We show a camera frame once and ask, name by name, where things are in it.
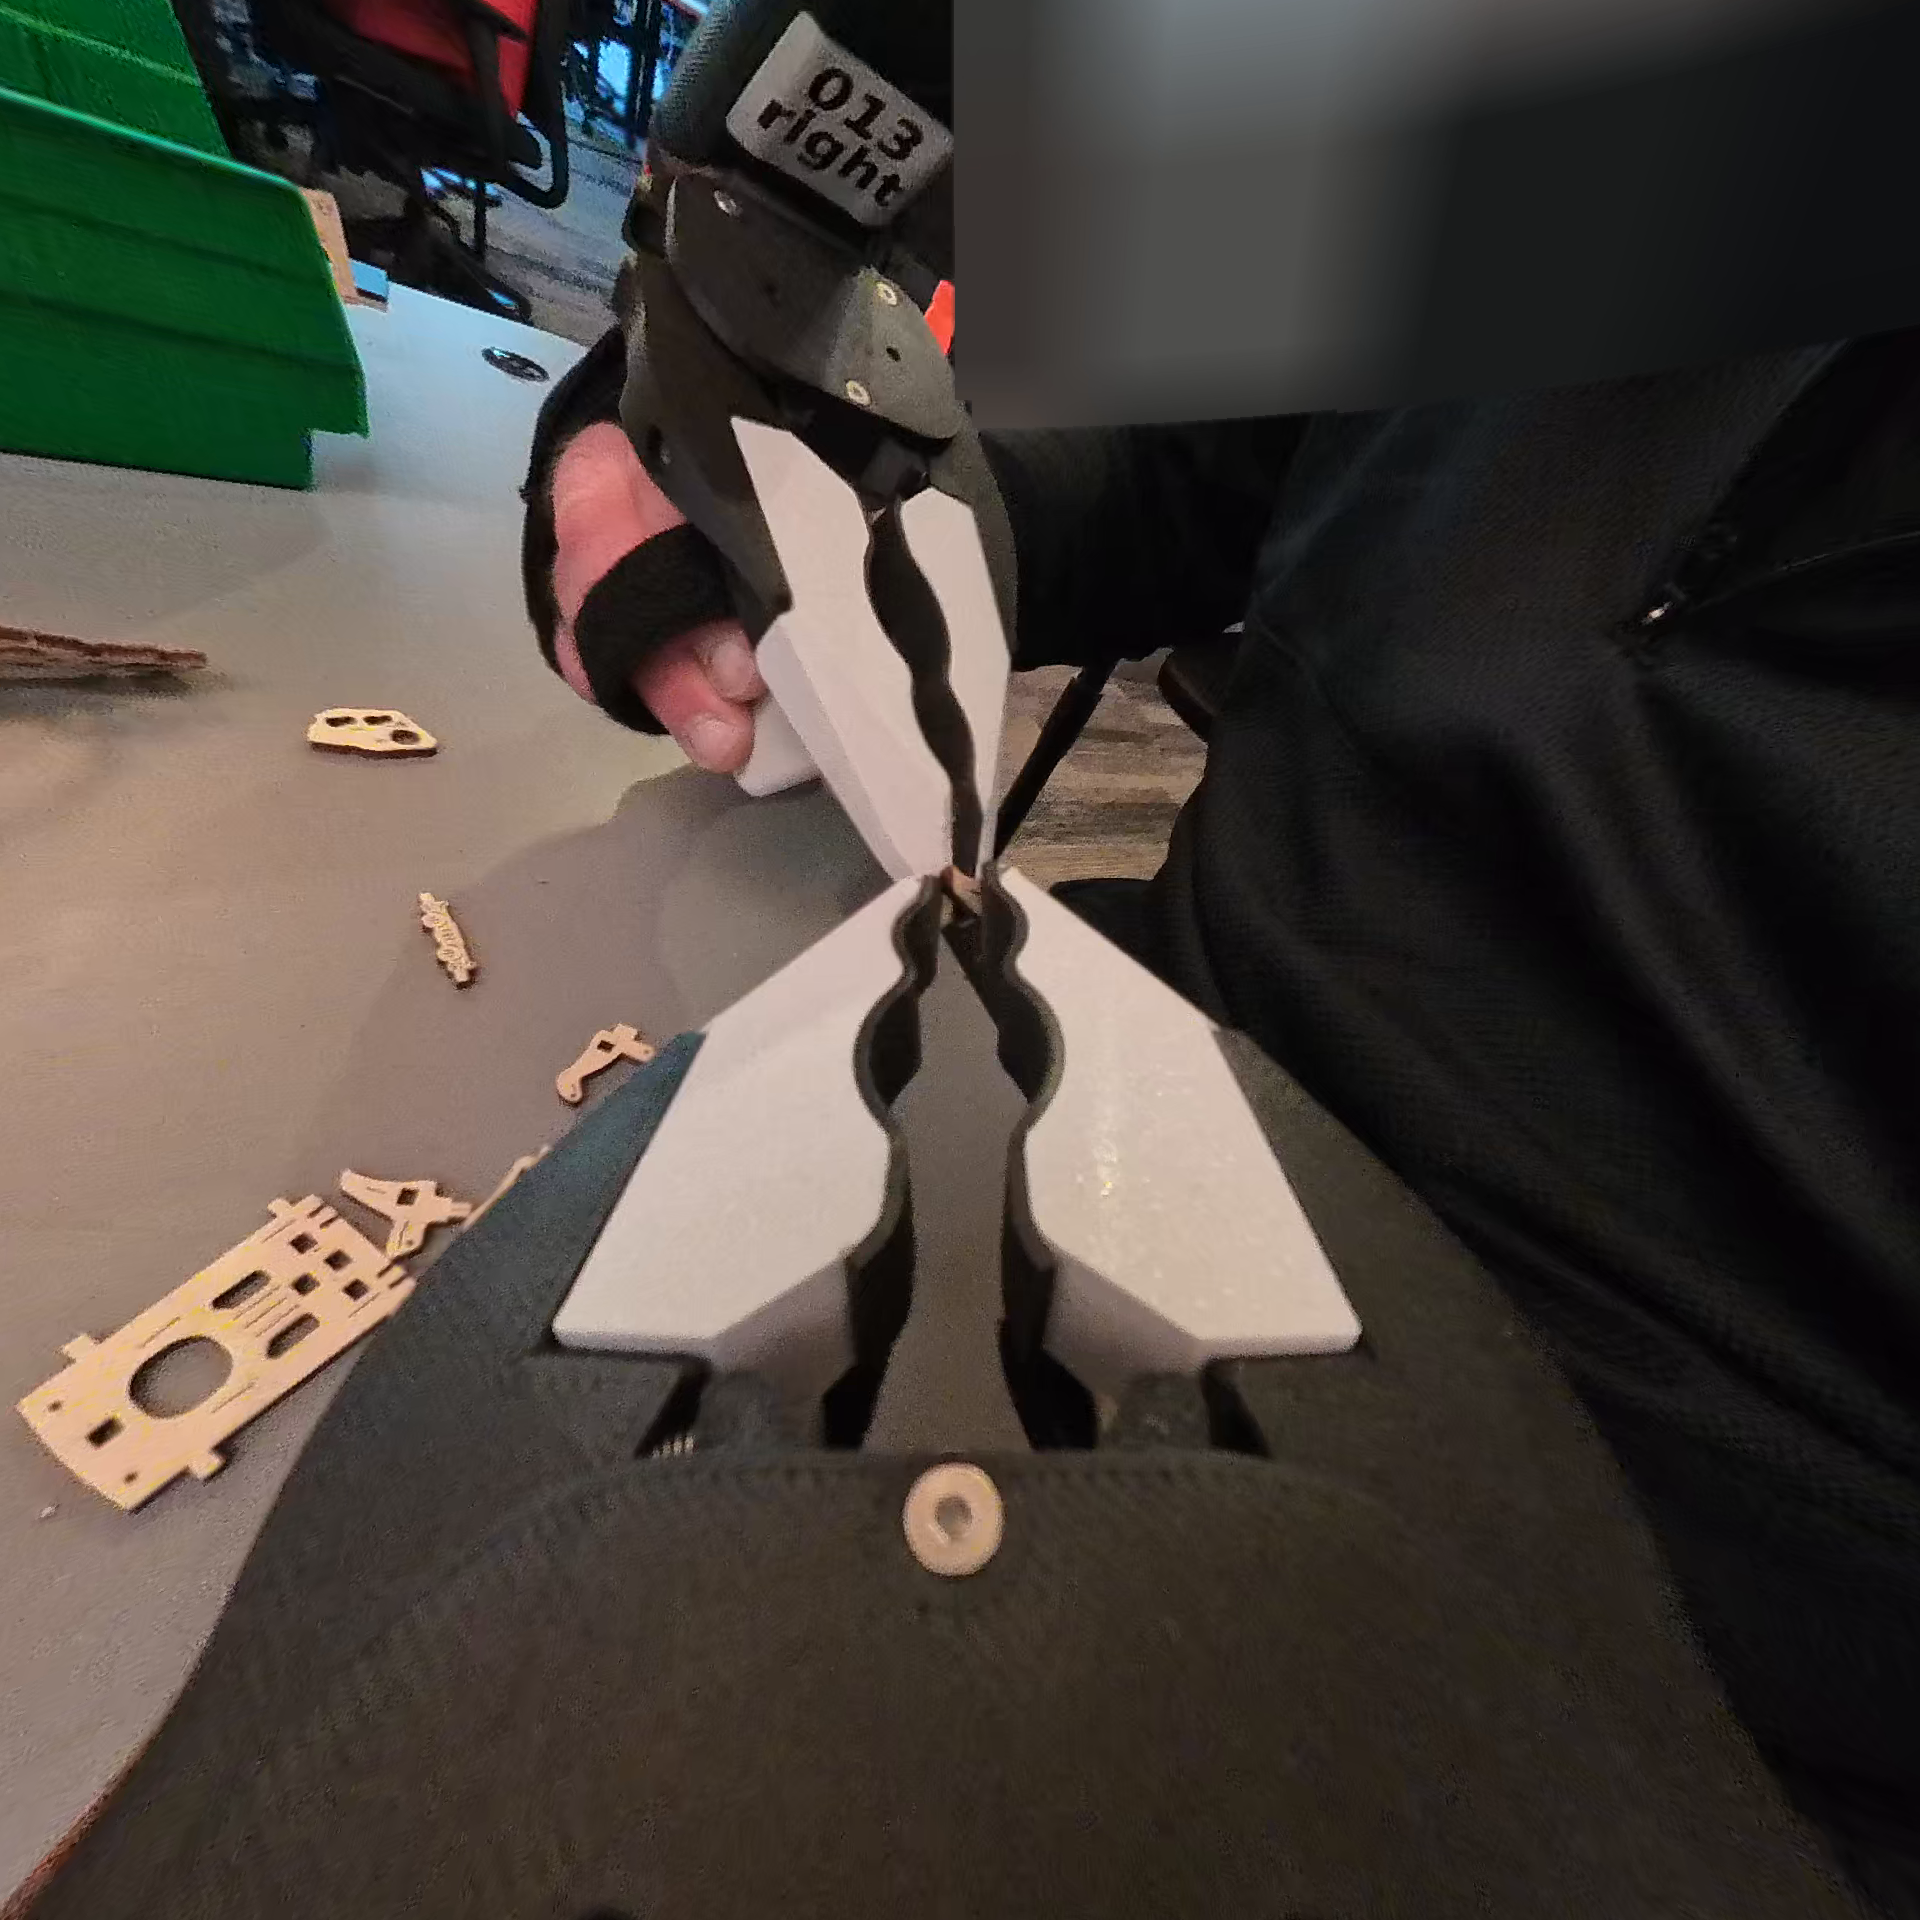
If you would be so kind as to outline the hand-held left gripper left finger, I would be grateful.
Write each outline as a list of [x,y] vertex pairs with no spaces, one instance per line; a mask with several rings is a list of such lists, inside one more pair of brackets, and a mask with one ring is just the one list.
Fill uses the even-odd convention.
[[765,1386],[871,1438],[914,1291],[896,1113],[920,1070],[943,889],[894,883],[708,1022],[550,1332],[565,1354]]

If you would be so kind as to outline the assembled wooden model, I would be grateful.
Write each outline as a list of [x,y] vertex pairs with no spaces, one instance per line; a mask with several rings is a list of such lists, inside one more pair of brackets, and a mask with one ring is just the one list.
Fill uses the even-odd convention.
[[203,669],[195,649],[3,628],[3,684],[179,681]]

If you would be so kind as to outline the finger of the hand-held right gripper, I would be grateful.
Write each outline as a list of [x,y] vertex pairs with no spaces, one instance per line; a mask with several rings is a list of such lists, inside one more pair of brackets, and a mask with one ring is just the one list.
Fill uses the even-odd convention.
[[979,873],[991,849],[1011,653],[971,508],[928,486],[877,514],[877,619],[903,661],[908,708],[940,776],[942,867]]
[[877,865],[894,880],[942,875],[952,788],[871,601],[858,494],[778,426],[741,416],[733,437],[786,587],[756,649],[772,704]]

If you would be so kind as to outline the cross shaped wooden part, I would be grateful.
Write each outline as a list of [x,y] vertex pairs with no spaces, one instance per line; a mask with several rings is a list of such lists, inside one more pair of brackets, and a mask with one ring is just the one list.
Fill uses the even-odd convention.
[[470,1202],[435,1182],[379,1179],[343,1168],[338,1190],[383,1222],[383,1254],[394,1261],[419,1254],[432,1232],[461,1228],[474,1217]]

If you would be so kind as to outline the black chair frame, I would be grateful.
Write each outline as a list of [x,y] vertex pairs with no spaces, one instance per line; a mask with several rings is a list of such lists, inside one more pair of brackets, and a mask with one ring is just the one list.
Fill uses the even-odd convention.
[[1203,772],[1238,649],[1228,628],[1151,656],[1014,675],[994,854],[1032,880],[1149,873]]

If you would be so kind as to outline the person's body in black clothing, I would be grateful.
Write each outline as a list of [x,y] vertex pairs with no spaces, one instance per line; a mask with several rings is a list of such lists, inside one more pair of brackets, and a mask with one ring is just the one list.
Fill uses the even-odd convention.
[[1915,328],[1290,418],[1165,861],[1062,891],[1544,1332],[1915,1915]]

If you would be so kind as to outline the red black office chair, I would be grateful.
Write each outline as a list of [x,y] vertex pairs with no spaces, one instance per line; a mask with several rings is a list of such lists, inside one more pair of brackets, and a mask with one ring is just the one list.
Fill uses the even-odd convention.
[[375,176],[390,216],[343,216],[349,252],[394,284],[527,324],[488,268],[488,194],[568,194],[562,99],[568,4],[248,4],[264,48],[318,85],[316,161]]

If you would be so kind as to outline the green plastic bin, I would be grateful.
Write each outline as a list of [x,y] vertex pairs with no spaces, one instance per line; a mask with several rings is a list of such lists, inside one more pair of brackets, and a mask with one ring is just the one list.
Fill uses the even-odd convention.
[[308,490],[368,385],[303,196],[228,155],[173,8],[3,4],[3,449]]

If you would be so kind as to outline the person's right hand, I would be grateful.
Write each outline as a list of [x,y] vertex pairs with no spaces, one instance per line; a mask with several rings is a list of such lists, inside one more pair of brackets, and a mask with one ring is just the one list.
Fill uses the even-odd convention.
[[[579,697],[607,712],[581,656],[579,614],[618,565],[670,538],[683,516],[618,424],[595,424],[565,446],[548,497],[555,669]],[[731,777],[752,756],[765,684],[752,641],[731,614],[646,641],[631,666],[629,691],[692,765]]]

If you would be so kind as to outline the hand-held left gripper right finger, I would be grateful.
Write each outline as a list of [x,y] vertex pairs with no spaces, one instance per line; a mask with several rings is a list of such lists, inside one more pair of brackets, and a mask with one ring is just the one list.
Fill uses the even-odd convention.
[[950,933],[1021,1108],[1006,1157],[999,1364],[1032,1449],[1092,1449],[1139,1388],[1243,1426],[1218,1374],[1334,1358],[1359,1317],[1228,1036],[1014,868]]

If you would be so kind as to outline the large flat wooden plate part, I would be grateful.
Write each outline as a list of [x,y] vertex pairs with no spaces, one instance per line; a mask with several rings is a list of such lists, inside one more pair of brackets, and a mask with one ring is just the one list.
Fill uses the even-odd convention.
[[[77,1334],[63,1368],[15,1413],[77,1482],[138,1512],[179,1477],[216,1474],[224,1448],[389,1322],[416,1281],[318,1195],[275,1200],[270,1222],[104,1337]],[[191,1408],[134,1394],[159,1355],[206,1341],[227,1358]]]

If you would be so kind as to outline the person's right forearm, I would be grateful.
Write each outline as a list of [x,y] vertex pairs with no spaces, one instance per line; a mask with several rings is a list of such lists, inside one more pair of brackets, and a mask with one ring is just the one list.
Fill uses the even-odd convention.
[[[620,426],[627,361],[622,329],[610,328],[534,420],[518,574],[539,653],[555,675],[548,482],[573,437]],[[1293,418],[984,433],[981,446],[1014,541],[1014,667],[1140,659],[1228,628],[1252,590],[1301,433]],[[631,697],[629,673],[646,641],[708,618],[741,624],[720,556],[683,522],[618,565],[579,614],[581,656],[607,704],[597,712],[664,737]]]

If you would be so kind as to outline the hook shaped wooden part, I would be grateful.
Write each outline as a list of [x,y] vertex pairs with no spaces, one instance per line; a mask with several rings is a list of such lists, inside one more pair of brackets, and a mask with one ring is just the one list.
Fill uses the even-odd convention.
[[610,1025],[592,1034],[573,1061],[555,1075],[555,1093],[559,1101],[579,1108],[590,1081],[614,1066],[646,1066],[653,1061],[659,1048],[635,1025]]

